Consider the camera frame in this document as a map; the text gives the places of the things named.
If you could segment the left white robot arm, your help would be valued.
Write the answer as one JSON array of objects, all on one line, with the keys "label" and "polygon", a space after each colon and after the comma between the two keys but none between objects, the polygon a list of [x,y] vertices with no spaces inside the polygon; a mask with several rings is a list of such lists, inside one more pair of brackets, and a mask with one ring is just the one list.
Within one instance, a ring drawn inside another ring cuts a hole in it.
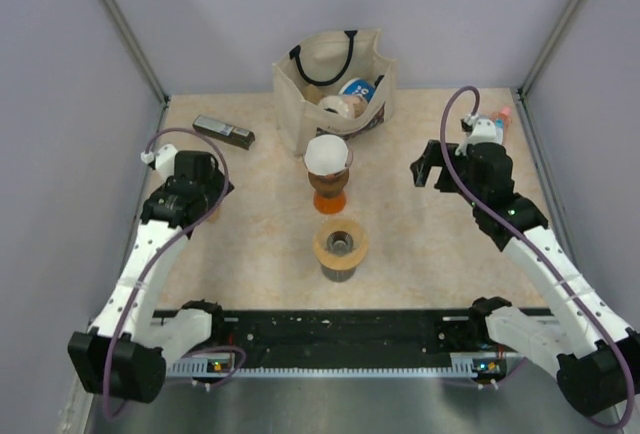
[{"label": "left white robot arm", "polygon": [[166,144],[143,160],[162,182],[143,202],[133,248],[106,304],[67,351],[84,390],[152,402],[170,368],[192,348],[216,350],[227,328],[220,307],[189,301],[160,323],[160,294],[195,227],[212,216],[234,186],[220,156]]}]

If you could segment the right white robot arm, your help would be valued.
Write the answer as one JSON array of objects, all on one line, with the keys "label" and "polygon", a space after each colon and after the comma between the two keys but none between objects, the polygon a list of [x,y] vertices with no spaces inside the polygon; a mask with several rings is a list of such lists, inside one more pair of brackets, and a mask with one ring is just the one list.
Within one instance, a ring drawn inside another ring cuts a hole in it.
[{"label": "right white robot arm", "polygon": [[515,189],[513,161],[486,117],[468,122],[462,144],[430,140],[410,170],[423,187],[433,168],[435,187],[461,195],[475,222],[518,265],[546,302],[557,328],[548,328],[510,302],[481,298],[471,309],[469,342],[496,343],[523,355],[551,377],[580,414],[591,417],[639,392],[639,333],[596,293],[569,259],[541,210]]}]

